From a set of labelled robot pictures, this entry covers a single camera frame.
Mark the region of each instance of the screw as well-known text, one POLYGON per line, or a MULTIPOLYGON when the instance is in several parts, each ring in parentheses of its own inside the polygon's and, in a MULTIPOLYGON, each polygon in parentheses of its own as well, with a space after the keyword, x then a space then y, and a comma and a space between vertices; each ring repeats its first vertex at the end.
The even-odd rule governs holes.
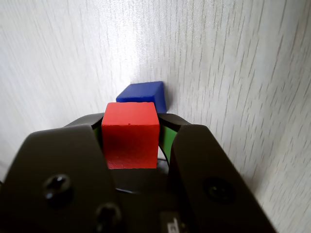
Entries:
POLYGON ((219 178, 207 179, 203 184, 203 189, 211 199, 220 203, 230 203, 235 197, 232 186, 219 178))
POLYGON ((43 195, 47 201, 63 202, 68 200, 70 188, 69 176, 58 174, 51 176, 43 183, 43 195))
POLYGON ((116 204, 108 202, 97 208, 96 217, 96 232, 115 232, 121 222, 121 211, 116 204))

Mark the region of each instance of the bolt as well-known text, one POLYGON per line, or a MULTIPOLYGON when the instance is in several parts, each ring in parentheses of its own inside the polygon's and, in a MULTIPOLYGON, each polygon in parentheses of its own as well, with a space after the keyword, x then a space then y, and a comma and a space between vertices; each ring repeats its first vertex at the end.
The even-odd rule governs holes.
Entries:
POLYGON ((68 200, 70 188, 69 176, 58 174, 43 183, 43 195, 47 201, 63 202, 68 200))
POLYGON ((121 222, 121 211, 116 204, 108 202, 97 208, 96 218, 96 232, 115 232, 121 222))

